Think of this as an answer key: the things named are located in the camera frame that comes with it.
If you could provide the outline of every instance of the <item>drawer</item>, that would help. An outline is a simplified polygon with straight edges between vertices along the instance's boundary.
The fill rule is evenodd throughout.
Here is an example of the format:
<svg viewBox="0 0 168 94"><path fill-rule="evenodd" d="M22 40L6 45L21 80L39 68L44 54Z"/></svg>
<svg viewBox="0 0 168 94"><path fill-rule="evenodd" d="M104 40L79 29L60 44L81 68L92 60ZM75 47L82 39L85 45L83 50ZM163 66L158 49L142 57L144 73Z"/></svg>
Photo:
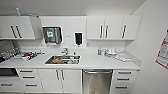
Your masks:
<svg viewBox="0 0 168 94"><path fill-rule="evenodd" d="M25 93L44 93L41 82L22 82Z"/></svg>
<svg viewBox="0 0 168 94"><path fill-rule="evenodd" d="M110 94L130 94L133 84L116 83L112 84Z"/></svg>
<svg viewBox="0 0 168 94"><path fill-rule="evenodd" d="M0 92L43 93L40 82L0 82Z"/></svg>
<svg viewBox="0 0 168 94"><path fill-rule="evenodd" d="M22 92L22 87L19 82L1 81L0 92Z"/></svg>
<svg viewBox="0 0 168 94"><path fill-rule="evenodd" d="M118 75L112 77L113 83L134 83L136 76L134 75Z"/></svg>
<svg viewBox="0 0 168 94"><path fill-rule="evenodd" d="M113 75L120 76L120 75L137 75L137 71L132 70L113 70Z"/></svg>
<svg viewBox="0 0 168 94"><path fill-rule="evenodd" d="M19 74L21 81L40 81L39 74Z"/></svg>
<svg viewBox="0 0 168 94"><path fill-rule="evenodd" d="M28 73L32 73L32 74L37 74L38 70L37 69L16 69L18 74L20 73L24 73L24 74L28 74Z"/></svg>

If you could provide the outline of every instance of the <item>sink faucet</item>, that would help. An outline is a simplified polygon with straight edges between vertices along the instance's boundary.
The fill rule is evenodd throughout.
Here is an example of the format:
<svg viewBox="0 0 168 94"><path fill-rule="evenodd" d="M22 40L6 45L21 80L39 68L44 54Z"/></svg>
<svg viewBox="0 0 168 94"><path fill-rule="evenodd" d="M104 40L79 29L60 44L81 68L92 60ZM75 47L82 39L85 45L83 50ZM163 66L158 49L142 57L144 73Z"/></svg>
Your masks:
<svg viewBox="0 0 168 94"><path fill-rule="evenodd" d="M65 53L65 55L68 55L68 48L64 48L64 51L62 53Z"/></svg>

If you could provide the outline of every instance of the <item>label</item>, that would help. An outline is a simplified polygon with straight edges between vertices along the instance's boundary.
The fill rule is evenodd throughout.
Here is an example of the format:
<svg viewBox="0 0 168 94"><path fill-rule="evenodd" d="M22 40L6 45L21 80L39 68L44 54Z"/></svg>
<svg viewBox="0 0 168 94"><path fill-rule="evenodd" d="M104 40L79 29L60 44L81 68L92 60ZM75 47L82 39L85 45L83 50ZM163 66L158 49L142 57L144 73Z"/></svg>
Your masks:
<svg viewBox="0 0 168 94"><path fill-rule="evenodd" d="M47 37L48 38L53 38L54 37L54 32L52 30L47 30Z"/></svg>

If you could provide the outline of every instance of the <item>upper cabinet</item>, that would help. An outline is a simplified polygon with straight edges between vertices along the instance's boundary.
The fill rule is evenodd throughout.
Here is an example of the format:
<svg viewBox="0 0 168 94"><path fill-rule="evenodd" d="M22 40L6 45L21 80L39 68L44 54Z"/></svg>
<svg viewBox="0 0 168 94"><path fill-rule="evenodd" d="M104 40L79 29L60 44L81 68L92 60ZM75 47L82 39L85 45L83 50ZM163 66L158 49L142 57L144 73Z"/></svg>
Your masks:
<svg viewBox="0 0 168 94"><path fill-rule="evenodd" d="M42 38L40 18L30 16L0 16L2 39Z"/></svg>
<svg viewBox="0 0 168 94"><path fill-rule="evenodd" d="M134 40L139 28L141 16L124 16L121 39Z"/></svg>
<svg viewBox="0 0 168 94"><path fill-rule="evenodd" d="M87 39L134 40L140 16L88 16Z"/></svg>

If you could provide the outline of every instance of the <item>dishwasher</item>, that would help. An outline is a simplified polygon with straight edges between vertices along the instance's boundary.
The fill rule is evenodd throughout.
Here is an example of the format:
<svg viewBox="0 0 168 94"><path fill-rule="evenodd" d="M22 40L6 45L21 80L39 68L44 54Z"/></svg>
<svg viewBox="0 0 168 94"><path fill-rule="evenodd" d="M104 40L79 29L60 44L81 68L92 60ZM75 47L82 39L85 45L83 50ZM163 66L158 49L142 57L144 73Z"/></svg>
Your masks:
<svg viewBox="0 0 168 94"><path fill-rule="evenodd" d="M113 70L83 70L83 94L109 94Z"/></svg>

